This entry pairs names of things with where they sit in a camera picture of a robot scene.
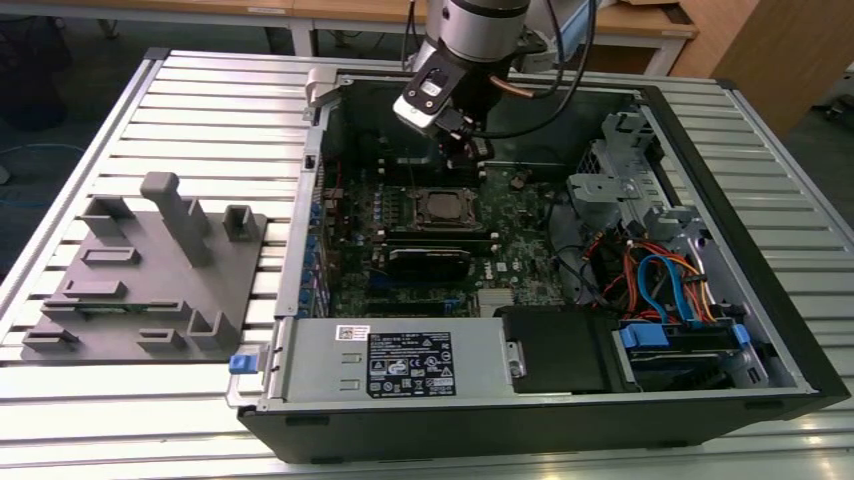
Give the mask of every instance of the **desk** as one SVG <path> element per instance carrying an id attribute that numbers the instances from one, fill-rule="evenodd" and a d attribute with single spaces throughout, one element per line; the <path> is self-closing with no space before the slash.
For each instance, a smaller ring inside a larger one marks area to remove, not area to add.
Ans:
<path id="1" fill-rule="evenodd" d="M 316 30 L 403 33 L 408 0 L 0 0 L 0 12 L 114 20 L 288 28 L 298 56 L 316 56 Z M 423 32 L 427 2 L 416 3 Z M 655 50 L 645 74 L 665 76 L 698 29 L 673 23 L 658 7 L 601 10 L 597 45 Z"/>
<path id="2" fill-rule="evenodd" d="M 403 33 L 408 0 L 294 0 L 291 30 L 294 44 L 312 46 L 314 30 L 355 30 Z M 427 18 L 427 2 L 416 3 L 415 23 Z M 697 36 L 694 25 L 673 23 L 659 7 L 617 4 L 599 11 L 597 45 L 654 49 L 645 74 L 666 76 L 687 40 Z M 296 55 L 315 56 L 316 50 L 296 50 Z"/>

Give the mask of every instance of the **metal slotted table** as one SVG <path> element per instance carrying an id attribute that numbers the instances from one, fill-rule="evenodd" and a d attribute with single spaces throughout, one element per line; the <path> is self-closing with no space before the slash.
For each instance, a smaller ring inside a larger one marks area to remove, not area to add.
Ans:
<path id="1" fill-rule="evenodd" d="M 206 211 L 248 203 L 266 214 L 244 344 L 271 338 L 275 294 L 308 122 L 304 84 L 320 65 L 394 63 L 174 51 L 146 59 L 0 289 L 3 478 L 182 478 L 302 474 L 312 478 L 674 478 L 761 473 L 849 478 L 854 401 L 790 422 L 753 425 L 695 448 L 346 465 L 280 462 L 226 404 L 226 365 L 33 367 L 21 339 L 56 289 L 87 227 L 94 194 L 135 196 L 144 174 L 172 171 Z M 854 389 L 854 243 L 738 91 L 706 80 L 595 75 L 589 83 L 655 84 L 679 116 L 754 239 L 850 389 Z M 665 162 L 677 192 L 685 183 Z M 262 388 L 240 378 L 240 393 Z"/>

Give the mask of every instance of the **green circuit board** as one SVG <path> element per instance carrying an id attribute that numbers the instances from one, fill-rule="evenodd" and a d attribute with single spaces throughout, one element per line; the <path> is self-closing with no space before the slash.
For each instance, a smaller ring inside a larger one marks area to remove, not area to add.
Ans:
<path id="1" fill-rule="evenodd" d="M 510 289 L 517 305 L 565 303 L 538 225 L 549 205 L 543 196 L 547 188 L 537 183 L 513 188 L 515 175 L 513 168 L 487 168 L 480 186 L 470 189 L 476 221 L 484 229 L 498 232 L 498 250 L 471 259 L 464 280 L 435 286 L 388 282 L 374 256 L 378 230 L 412 221 L 411 193 L 418 188 L 371 184 L 364 178 L 346 182 L 350 202 L 338 218 L 352 223 L 347 234 L 330 242 L 340 258 L 340 275 L 331 295 L 335 317 L 475 317 L 476 292 L 487 288 Z"/>

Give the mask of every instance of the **power supply label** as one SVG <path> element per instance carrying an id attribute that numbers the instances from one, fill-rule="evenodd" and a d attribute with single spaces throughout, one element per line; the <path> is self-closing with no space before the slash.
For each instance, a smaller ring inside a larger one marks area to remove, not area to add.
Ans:
<path id="1" fill-rule="evenodd" d="M 451 333 L 371 333 L 368 381 L 372 398 L 456 395 Z"/>

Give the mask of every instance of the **blue latch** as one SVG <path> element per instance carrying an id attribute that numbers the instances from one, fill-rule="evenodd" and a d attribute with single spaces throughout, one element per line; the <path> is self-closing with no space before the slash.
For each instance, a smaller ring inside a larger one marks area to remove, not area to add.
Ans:
<path id="1" fill-rule="evenodd" d="M 665 326 L 659 323 L 633 323 L 619 331 L 623 346 L 635 347 L 669 347 Z"/>
<path id="2" fill-rule="evenodd" d="M 258 373 L 258 355 L 232 355 L 228 360 L 228 372 L 232 375 Z"/>
<path id="3" fill-rule="evenodd" d="M 750 343 L 750 332 L 745 326 L 739 323 L 733 325 L 733 334 L 735 335 L 735 340 L 738 340 L 738 344 L 745 346 Z"/>

